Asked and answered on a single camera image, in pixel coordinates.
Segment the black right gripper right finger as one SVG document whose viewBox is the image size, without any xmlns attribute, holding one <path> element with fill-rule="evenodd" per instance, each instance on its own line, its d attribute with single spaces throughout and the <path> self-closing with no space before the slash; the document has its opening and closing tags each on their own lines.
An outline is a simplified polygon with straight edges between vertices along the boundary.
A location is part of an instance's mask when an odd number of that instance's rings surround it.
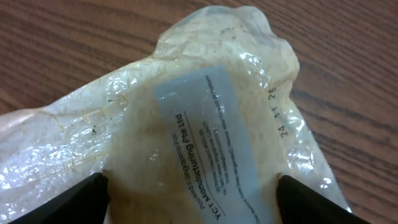
<svg viewBox="0 0 398 224">
<path fill-rule="evenodd" d="M 283 224 L 370 224 L 289 175 L 279 177 L 276 199 Z"/>
</svg>

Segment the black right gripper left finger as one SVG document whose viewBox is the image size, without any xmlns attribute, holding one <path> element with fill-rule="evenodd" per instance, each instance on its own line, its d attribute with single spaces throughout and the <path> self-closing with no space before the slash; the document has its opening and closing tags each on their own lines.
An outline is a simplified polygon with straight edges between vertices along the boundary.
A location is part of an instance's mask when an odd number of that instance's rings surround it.
<svg viewBox="0 0 398 224">
<path fill-rule="evenodd" d="M 10 224 L 103 224 L 108 178 L 97 172 Z"/>
</svg>

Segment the beige paper pouch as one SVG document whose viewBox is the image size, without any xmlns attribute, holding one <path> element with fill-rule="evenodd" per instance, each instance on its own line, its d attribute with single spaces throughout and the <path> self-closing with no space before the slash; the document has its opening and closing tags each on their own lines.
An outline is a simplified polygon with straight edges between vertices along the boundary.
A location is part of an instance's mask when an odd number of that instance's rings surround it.
<svg viewBox="0 0 398 224">
<path fill-rule="evenodd" d="M 1 116 L 1 222 L 97 172 L 107 223 L 280 223 L 286 174 L 350 210 L 299 109 L 291 45 L 254 6 L 208 6 L 154 52 Z"/>
</svg>

